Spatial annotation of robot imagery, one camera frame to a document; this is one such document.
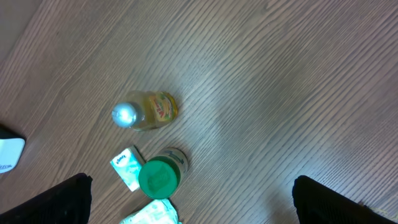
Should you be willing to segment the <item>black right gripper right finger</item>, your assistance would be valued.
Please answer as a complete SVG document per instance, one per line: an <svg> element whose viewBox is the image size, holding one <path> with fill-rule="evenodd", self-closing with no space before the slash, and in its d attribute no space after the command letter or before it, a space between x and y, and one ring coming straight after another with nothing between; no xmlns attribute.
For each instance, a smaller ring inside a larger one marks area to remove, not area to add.
<svg viewBox="0 0 398 224"><path fill-rule="evenodd" d="M292 197L300 224L396 224L305 175L295 179Z"/></svg>

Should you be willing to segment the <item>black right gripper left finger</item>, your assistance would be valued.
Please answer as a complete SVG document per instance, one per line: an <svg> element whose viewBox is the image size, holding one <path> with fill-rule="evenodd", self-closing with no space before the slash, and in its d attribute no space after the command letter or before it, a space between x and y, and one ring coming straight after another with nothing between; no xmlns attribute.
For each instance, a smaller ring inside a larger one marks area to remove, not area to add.
<svg viewBox="0 0 398 224"><path fill-rule="evenodd" d="M1 214L1 224L87 224L93 179L79 173Z"/></svg>

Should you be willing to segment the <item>teal Kleenex tissue pack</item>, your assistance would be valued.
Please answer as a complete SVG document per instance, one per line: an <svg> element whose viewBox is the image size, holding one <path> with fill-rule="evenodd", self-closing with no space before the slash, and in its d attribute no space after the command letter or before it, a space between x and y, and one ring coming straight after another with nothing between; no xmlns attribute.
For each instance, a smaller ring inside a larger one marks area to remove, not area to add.
<svg viewBox="0 0 398 224"><path fill-rule="evenodd" d="M131 192L140 188L138 176L145 163L136 146L125 148L110 161L113 169Z"/></svg>

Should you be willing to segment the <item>teal snack bar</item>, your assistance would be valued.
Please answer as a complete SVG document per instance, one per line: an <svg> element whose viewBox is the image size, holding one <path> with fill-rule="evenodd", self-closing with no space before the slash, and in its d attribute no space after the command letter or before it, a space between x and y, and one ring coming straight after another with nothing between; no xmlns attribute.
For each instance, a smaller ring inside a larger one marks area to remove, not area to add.
<svg viewBox="0 0 398 224"><path fill-rule="evenodd" d="M144 208L122 219L119 224L182 224L169 199L153 200Z"/></svg>

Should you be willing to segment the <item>green lidded jar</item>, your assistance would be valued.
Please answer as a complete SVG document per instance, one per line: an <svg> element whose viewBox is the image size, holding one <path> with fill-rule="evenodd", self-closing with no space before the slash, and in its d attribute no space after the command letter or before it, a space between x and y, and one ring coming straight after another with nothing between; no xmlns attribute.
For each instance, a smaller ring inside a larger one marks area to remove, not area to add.
<svg viewBox="0 0 398 224"><path fill-rule="evenodd" d="M179 149L167 147L141 168L138 183L141 190L150 198L169 198L182 183L188 171L186 155Z"/></svg>

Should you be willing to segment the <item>yellow liquid bottle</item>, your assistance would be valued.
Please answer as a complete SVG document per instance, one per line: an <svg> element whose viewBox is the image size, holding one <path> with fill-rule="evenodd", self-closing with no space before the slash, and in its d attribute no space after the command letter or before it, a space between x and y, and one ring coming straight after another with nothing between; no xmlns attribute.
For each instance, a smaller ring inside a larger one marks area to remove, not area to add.
<svg viewBox="0 0 398 224"><path fill-rule="evenodd" d="M115 104L111 116L116 125L135 131L148 131L168 125L176 119L178 107L165 91L130 91Z"/></svg>

